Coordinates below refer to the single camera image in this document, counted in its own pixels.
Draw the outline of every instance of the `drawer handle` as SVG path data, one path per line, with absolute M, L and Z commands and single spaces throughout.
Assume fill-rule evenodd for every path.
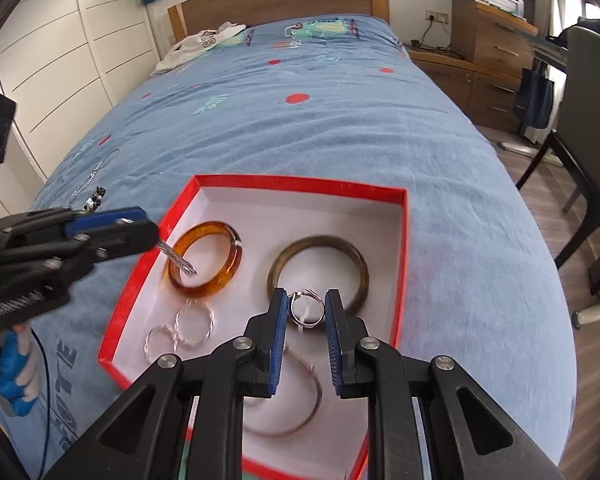
M 513 52 L 513 50 L 507 50 L 506 48 L 502 48 L 501 46 L 497 46 L 497 45 L 493 45 L 494 48 L 497 48 L 498 50 L 501 50 L 503 52 L 506 52 L 507 54 L 511 54 L 512 56 L 519 56 L 520 54 L 518 54 L 517 52 Z
M 506 114 L 509 113 L 509 110 L 507 110 L 506 108 L 500 108 L 499 106 L 487 105 L 487 108 L 492 108 L 494 110 L 497 110 L 499 112 L 504 112 Z
M 513 30 L 512 28 L 509 27 L 505 27 L 504 25 L 501 25 L 500 23 L 496 22 L 496 25 L 500 28 L 503 28 L 504 30 L 508 30 L 509 32 L 513 32 L 514 34 L 516 33 L 515 30 Z
M 515 94 L 516 93 L 515 90 L 512 90 L 511 88 L 504 88 L 504 86 L 494 85 L 494 84 L 491 84 L 491 86 L 493 86 L 494 88 L 497 88 L 498 90 L 502 90 L 504 92 L 509 92 L 510 94 Z

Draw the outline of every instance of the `wooden drawer cabinet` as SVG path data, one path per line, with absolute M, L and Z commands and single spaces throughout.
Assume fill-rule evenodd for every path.
M 515 132 L 519 122 L 513 115 L 513 101 L 518 86 L 504 79 L 476 74 L 467 115 L 474 124 Z
M 516 34 L 520 27 L 503 18 L 478 10 L 473 62 L 522 77 L 531 68 L 533 56 L 525 38 Z
M 525 20 L 478 2 L 453 2 L 451 50 L 466 60 L 499 72 L 522 77 L 531 68 L 533 56 L 525 38 L 517 31 L 536 35 Z
M 471 85 L 474 81 L 473 72 L 430 61 L 414 60 L 413 62 L 456 103 L 458 108 L 466 113 L 469 105 Z
M 513 103 L 520 79 L 441 54 L 411 50 L 409 56 L 474 124 L 516 131 Z

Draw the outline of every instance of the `blue gripper pad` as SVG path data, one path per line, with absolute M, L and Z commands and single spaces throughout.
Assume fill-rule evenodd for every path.
M 280 305 L 278 307 L 278 320 L 273 335 L 271 345 L 270 363 L 269 363 L 269 393 L 274 395 L 280 382 L 280 370 L 282 368 L 282 354 L 285 351 L 285 330 L 286 318 L 289 313 L 289 296 L 285 293 L 281 295 Z
M 78 233 L 88 232 L 92 229 L 101 227 L 109 227 L 115 225 L 116 220 L 120 218 L 126 218 L 136 222 L 146 220 L 146 213 L 139 207 L 127 207 L 124 209 L 114 209 L 112 211 L 80 215 L 73 222 L 69 222 L 64 227 L 64 235 L 67 238 L 71 238 Z
M 336 395 L 342 393 L 342 350 L 338 339 L 335 314 L 331 295 L 327 293 L 324 298 L 324 324 L 327 332 L 327 345 L 329 346 L 329 361 L 331 363 L 331 381 L 336 388 Z

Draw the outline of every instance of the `twisted silver ring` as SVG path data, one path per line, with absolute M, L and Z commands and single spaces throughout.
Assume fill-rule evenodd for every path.
M 182 334 L 180 333 L 180 316 L 187 309 L 187 307 L 192 303 L 195 304 L 196 306 L 200 306 L 206 310 L 208 318 L 209 318 L 209 330 L 206 331 L 206 334 L 203 335 L 202 338 L 189 340 L 189 339 L 186 339 L 185 337 L 183 337 Z M 204 343 L 207 339 L 209 339 L 211 337 L 211 334 L 214 330 L 215 323 L 216 323 L 216 314 L 214 313 L 213 309 L 205 301 L 189 299 L 189 300 L 187 300 L 187 303 L 185 304 L 183 309 L 181 309 L 176 314 L 176 319 L 175 319 L 175 322 L 173 323 L 173 326 L 168 325 L 168 324 L 160 324 L 160 325 L 154 326 L 151 330 L 149 330 L 149 333 L 146 335 L 146 339 L 144 340 L 144 358 L 149 363 L 153 363 L 155 361 L 155 359 L 152 358 L 152 356 L 149 352 L 149 341 L 151 340 L 151 336 L 154 334 L 154 332 L 167 332 L 171 336 L 171 340 L 173 342 L 173 352 L 176 353 L 178 351 L 178 347 L 180 345 L 186 346 L 189 349 L 192 349 L 192 348 L 202 345 L 202 343 Z

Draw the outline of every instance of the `gray chair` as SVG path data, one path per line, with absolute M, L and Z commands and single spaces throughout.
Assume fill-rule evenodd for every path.
M 567 81 L 557 131 L 551 132 L 520 178 L 522 188 L 551 149 L 564 164 L 587 201 L 587 213 L 576 234 L 555 259 L 562 264 L 600 227 L 600 35 L 581 27 L 569 31 Z M 600 277 L 591 283 L 600 290 Z

